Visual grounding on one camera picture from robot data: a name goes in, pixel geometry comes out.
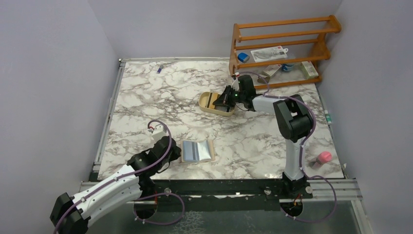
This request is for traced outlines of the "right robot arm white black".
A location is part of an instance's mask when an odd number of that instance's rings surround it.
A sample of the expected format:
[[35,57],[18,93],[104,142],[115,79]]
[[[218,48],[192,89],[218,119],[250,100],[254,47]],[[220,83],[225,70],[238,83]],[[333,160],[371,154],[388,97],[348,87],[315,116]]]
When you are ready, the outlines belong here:
[[212,102],[214,106],[234,108],[237,103],[252,112],[274,114],[279,132],[286,142],[286,165],[283,179],[290,182],[303,180],[303,160],[305,143],[316,128],[313,111],[303,102],[300,95],[289,97],[258,94],[250,75],[234,79],[238,89],[227,85],[224,91]]

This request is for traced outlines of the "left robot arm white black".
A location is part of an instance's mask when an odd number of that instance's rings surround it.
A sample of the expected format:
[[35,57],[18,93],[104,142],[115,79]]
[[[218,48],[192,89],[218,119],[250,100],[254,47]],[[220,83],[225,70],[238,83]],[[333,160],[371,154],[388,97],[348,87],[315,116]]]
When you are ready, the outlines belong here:
[[56,234],[84,234],[100,218],[129,201],[156,198],[151,179],[164,165],[181,156],[182,150],[169,136],[150,149],[131,157],[117,172],[74,195],[61,194],[50,220]]

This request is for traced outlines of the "striped card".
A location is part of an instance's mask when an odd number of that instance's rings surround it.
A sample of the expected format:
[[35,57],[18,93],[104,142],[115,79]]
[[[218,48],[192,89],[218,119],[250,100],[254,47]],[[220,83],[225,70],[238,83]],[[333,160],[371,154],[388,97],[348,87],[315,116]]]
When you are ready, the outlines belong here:
[[215,106],[215,109],[221,112],[226,112],[229,113],[231,112],[231,108],[230,107],[224,107],[224,106]]

